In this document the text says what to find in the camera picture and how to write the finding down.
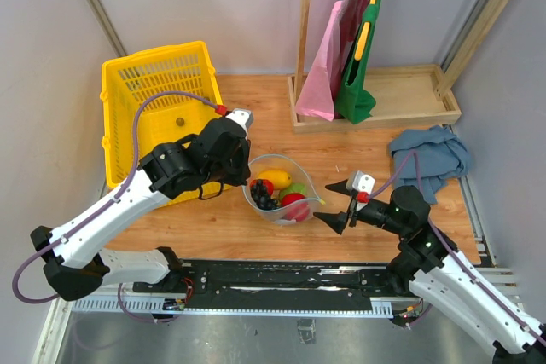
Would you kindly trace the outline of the green cabbage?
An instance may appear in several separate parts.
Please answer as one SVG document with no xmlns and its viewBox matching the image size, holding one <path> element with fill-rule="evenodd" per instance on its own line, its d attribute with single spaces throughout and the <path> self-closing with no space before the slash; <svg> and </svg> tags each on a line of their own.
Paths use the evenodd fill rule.
<svg viewBox="0 0 546 364">
<path fill-rule="evenodd" d="M 288 194 L 302 194 L 304 197 L 307 195 L 307 187 L 302 182 L 294 182 L 289 187 L 279 192 L 279 200 L 282 200 Z"/>
</svg>

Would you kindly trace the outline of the red pomegranate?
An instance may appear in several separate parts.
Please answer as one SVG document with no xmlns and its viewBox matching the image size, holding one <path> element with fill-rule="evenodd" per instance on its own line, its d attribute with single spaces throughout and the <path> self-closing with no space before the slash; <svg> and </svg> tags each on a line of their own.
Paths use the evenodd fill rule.
<svg viewBox="0 0 546 364">
<path fill-rule="evenodd" d="M 301 193 L 290 193 L 282 197 L 282 219 L 286 221 L 303 222 L 310 215 L 306 197 Z"/>
</svg>

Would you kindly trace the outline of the black grape bunch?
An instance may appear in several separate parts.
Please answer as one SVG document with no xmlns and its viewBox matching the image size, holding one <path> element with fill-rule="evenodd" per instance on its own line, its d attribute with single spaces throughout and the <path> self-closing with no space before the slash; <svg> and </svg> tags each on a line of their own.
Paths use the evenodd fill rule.
<svg viewBox="0 0 546 364">
<path fill-rule="evenodd" d="M 263 186 L 261 179 L 252 180 L 250 193 L 255 205 L 262 211 L 273 211 L 279 208 L 278 200 L 274 197 L 274 192 L 269 195 L 267 189 Z"/>
</svg>

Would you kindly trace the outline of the red apple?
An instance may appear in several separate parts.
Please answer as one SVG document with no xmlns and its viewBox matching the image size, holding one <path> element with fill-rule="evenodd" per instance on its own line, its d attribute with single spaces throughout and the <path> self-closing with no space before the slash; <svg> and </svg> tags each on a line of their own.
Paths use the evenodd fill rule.
<svg viewBox="0 0 546 364">
<path fill-rule="evenodd" d="M 275 190 L 272 182 L 269 180 L 263 180 L 262 184 L 267 189 L 268 194 L 272 195 Z"/>
</svg>

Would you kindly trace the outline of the orange yellow mango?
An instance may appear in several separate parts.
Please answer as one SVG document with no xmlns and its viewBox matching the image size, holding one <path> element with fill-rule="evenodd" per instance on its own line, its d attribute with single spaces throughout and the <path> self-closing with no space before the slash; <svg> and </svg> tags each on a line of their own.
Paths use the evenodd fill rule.
<svg viewBox="0 0 546 364">
<path fill-rule="evenodd" d="M 269 181 L 275 190 L 288 188 L 293 182 L 291 174 L 281 169 L 264 170 L 258 174 L 258 179 Z"/>
</svg>

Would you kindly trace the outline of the clear zip top bag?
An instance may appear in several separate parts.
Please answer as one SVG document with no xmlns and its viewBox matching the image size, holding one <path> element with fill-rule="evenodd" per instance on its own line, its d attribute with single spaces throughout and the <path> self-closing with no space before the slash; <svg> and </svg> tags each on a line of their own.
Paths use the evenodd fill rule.
<svg viewBox="0 0 546 364">
<path fill-rule="evenodd" d="M 266 154 L 249 162 L 251 177 L 242 192 L 247 203 L 265 220 L 291 225 L 313 218 L 325 204 L 308 173 L 294 160 Z"/>
</svg>

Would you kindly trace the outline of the yellow plastic basket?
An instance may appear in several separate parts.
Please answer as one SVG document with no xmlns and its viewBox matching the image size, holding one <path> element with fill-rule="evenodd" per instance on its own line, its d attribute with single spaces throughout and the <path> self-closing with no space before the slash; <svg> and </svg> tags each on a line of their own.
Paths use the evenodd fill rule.
<svg viewBox="0 0 546 364">
<path fill-rule="evenodd" d="M 147 49 L 102 65 L 106 181 L 116 188 L 133 160 L 132 125 L 137 109 L 153 95 L 184 91 L 220 104 L 222 98 L 207 46 L 202 41 Z M 161 143 L 198 134 L 218 115 L 207 104 L 182 95 L 160 97 L 146 106 L 138 122 L 138 151 L 143 157 Z M 176 124 L 183 118 L 185 125 Z"/>
</svg>

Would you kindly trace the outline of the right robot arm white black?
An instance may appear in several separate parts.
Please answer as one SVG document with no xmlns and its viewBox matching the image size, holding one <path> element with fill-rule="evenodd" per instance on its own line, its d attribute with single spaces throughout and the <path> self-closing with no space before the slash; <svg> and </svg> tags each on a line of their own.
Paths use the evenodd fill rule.
<svg viewBox="0 0 546 364">
<path fill-rule="evenodd" d="M 418 188 L 395 188 L 383 202 L 373 198 L 368 180 L 329 184 L 329 191 L 349 197 L 348 208 L 337 214 L 318 212 L 316 218 L 337 234 L 363 222 L 397 235 L 399 254 L 386 267 L 392 293 L 412 293 L 441 311 L 495 363 L 543 363 L 545 325 L 493 286 L 433 225 L 430 205 Z"/>
</svg>

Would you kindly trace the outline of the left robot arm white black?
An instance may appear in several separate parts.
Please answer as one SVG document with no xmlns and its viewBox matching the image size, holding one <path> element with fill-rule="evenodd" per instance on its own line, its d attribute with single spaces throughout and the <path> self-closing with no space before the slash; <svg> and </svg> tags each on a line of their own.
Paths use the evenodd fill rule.
<svg viewBox="0 0 546 364">
<path fill-rule="evenodd" d="M 58 228 L 36 228 L 49 285 L 66 301 L 101 286 L 140 282 L 173 292 L 183 281 L 175 252 L 161 246 L 148 252 L 112 251 L 107 243 L 140 217 L 203 185 L 240 186 L 250 177 L 247 133 L 253 121 L 236 109 L 208 122 L 200 134 L 156 146 L 136 171 L 91 208 Z"/>
</svg>

